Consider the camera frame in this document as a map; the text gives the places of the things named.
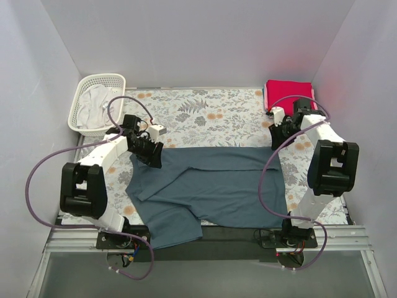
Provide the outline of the blue grey t shirt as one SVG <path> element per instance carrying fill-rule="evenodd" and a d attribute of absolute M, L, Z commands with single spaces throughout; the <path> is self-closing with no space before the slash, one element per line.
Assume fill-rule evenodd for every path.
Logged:
<path fill-rule="evenodd" d="M 159 169 L 130 160 L 126 192 L 155 249 L 201 238 L 204 220 L 276 228 L 287 213 L 282 167 L 269 147 L 166 148 Z"/>

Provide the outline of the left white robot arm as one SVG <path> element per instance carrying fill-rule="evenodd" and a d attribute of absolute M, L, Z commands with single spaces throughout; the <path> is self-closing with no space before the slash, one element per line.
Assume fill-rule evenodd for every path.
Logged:
<path fill-rule="evenodd" d="M 125 152 L 151 168 L 160 168 L 163 143 L 159 137 L 167 130 L 153 124 L 140 129 L 141 119 L 126 115 L 119 127 L 106 131 L 103 143 L 77 163 L 67 163 L 62 169 L 60 209 L 82 217 L 97 227 L 113 230 L 110 240 L 118 248 L 126 248 L 132 233 L 124 228 L 127 220 L 108 206 L 105 173 Z"/>

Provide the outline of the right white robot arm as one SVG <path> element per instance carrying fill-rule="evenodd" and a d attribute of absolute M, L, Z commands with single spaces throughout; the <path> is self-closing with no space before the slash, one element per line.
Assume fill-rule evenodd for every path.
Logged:
<path fill-rule="evenodd" d="M 290 247 L 308 241 L 313 221 L 335 198 L 352 190 L 355 184 L 359 146 L 347 142 L 331 128 L 324 111 L 312 108 L 310 98 L 301 97 L 293 103 L 293 114 L 285 114 L 283 107 L 273 106 L 270 115 L 274 123 L 269 127 L 272 149 L 292 144 L 303 132 L 314 146 L 307 183 L 308 189 L 298 206 L 282 222 L 281 241 Z"/>

